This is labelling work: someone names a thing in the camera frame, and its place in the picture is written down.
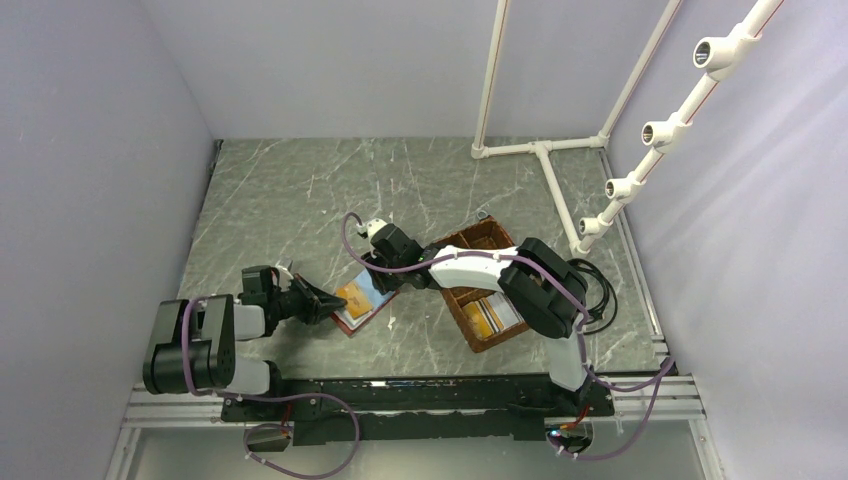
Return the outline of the red leather card holder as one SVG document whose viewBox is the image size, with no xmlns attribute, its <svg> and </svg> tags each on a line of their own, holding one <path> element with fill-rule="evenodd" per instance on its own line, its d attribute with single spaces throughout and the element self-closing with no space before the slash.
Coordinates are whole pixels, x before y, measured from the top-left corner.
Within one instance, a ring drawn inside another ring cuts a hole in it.
<svg viewBox="0 0 848 480">
<path fill-rule="evenodd" d="M 382 293 L 369 272 L 362 270 L 334 294 L 345 300 L 346 305 L 334 311 L 331 318 L 345 335 L 352 337 L 396 297 L 398 291 Z"/>
</svg>

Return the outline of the orange credit card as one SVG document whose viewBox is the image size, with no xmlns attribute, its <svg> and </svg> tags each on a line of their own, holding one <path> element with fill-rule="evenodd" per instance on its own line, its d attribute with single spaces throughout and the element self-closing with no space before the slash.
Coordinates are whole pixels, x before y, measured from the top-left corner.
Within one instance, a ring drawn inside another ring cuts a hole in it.
<svg viewBox="0 0 848 480">
<path fill-rule="evenodd" d="M 353 320 L 368 315 L 373 309 L 368 290 L 356 282 L 349 282 L 341 286 L 336 290 L 335 295 L 345 301 L 345 305 L 340 308 L 339 313 L 343 316 L 349 316 Z"/>
</svg>

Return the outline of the white card stack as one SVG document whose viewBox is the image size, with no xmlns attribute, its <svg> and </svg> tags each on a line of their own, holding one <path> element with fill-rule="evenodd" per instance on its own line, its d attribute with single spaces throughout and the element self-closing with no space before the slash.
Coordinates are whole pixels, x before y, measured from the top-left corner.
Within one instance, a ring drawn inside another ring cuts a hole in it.
<svg viewBox="0 0 848 480">
<path fill-rule="evenodd" d="M 474 335 L 488 339 L 524 324 L 510 301 L 502 293 L 493 293 L 461 308 Z"/>
</svg>

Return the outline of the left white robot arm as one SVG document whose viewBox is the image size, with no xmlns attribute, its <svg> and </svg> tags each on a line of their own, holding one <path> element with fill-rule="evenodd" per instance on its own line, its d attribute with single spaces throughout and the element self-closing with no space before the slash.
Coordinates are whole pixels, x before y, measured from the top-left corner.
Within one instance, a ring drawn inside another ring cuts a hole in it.
<svg viewBox="0 0 848 480">
<path fill-rule="evenodd" d="M 285 266 L 248 267 L 241 278 L 237 295 L 160 303 L 142 366 L 148 393 L 248 398 L 248 407 L 264 420 L 285 411 L 288 394 L 279 368 L 239 355 L 237 344 L 271 336 L 284 320 L 317 324 L 347 301 Z"/>
</svg>

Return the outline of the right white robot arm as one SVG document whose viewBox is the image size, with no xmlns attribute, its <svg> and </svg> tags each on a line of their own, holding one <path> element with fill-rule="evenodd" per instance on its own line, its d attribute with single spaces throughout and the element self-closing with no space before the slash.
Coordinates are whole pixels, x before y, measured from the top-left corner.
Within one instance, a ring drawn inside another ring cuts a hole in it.
<svg viewBox="0 0 848 480">
<path fill-rule="evenodd" d="M 588 404 L 589 367 L 582 343 L 589 319 L 588 284 L 546 243 L 528 237 L 518 246 L 495 250 L 423 247 L 393 223 L 354 221 L 357 234 L 370 245 L 360 263 L 383 289 L 474 288 L 503 295 L 530 329 L 545 338 L 555 409 L 574 415 Z"/>
</svg>

